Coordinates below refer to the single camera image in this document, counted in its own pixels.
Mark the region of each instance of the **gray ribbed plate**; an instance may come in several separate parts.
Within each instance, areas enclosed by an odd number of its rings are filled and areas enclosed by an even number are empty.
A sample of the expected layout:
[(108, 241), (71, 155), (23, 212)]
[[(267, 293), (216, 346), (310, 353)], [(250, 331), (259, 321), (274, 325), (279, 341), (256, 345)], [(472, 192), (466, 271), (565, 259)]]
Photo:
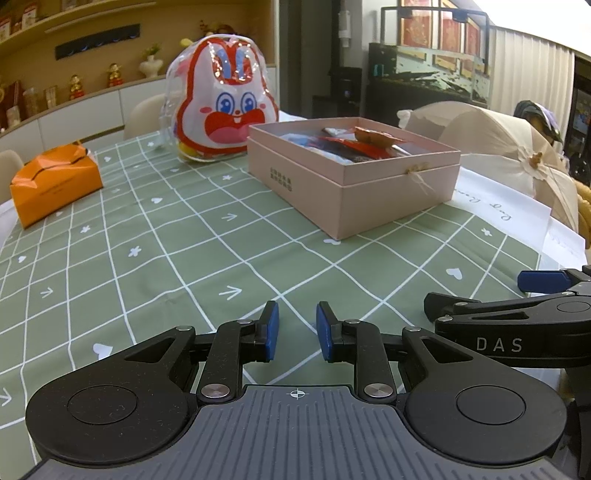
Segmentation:
[(49, 460), (43, 480), (554, 480), (548, 460), (486, 469), (455, 463), (412, 436), (397, 412), (346, 387), (249, 386), (235, 402), (204, 407), (166, 451), (117, 468)]

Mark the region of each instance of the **white vase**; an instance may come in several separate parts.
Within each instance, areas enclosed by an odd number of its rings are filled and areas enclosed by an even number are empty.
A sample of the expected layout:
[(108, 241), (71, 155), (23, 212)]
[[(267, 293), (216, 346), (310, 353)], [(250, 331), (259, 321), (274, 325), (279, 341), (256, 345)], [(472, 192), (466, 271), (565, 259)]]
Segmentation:
[(154, 59), (154, 55), (148, 55), (148, 59), (139, 64), (139, 70), (147, 79), (153, 79), (158, 76), (159, 69), (162, 68), (162, 60)]

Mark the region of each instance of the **green plant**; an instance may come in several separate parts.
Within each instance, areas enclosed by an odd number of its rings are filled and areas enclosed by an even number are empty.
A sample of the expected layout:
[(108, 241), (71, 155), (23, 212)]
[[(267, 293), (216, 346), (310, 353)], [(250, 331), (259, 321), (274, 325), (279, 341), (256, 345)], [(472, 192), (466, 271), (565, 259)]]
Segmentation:
[(151, 47), (146, 48), (144, 51), (144, 57), (148, 58), (150, 55), (156, 55), (160, 51), (161, 47), (159, 43), (155, 43)]

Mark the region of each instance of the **chair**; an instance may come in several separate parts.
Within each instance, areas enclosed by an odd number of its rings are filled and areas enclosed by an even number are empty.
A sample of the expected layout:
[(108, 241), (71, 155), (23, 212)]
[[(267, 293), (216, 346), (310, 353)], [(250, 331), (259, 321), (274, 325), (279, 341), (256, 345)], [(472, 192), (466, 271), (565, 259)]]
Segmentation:
[(0, 205), (12, 198), (10, 182), (23, 165), (21, 157), (15, 151), (0, 152)]
[(125, 124), (125, 139), (160, 130), (160, 110), (164, 105), (165, 95), (154, 95), (137, 104)]

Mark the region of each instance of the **pink tongue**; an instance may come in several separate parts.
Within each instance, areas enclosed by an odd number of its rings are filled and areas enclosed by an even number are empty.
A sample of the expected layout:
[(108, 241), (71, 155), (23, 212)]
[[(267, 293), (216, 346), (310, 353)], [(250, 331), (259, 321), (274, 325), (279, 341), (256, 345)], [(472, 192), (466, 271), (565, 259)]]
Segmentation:
[(221, 127), (211, 132), (209, 138), (220, 144), (244, 143), (248, 138), (248, 125), (243, 125), (240, 128)]

